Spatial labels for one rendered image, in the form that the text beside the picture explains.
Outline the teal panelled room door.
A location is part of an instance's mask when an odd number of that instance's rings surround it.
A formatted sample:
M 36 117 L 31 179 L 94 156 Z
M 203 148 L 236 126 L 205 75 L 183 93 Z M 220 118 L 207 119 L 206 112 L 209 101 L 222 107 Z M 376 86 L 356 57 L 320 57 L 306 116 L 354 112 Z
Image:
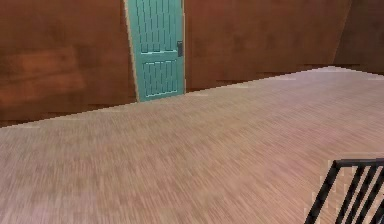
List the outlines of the teal panelled room door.
M 185 93 L 183 0 L 124 0 L 139 102 Z

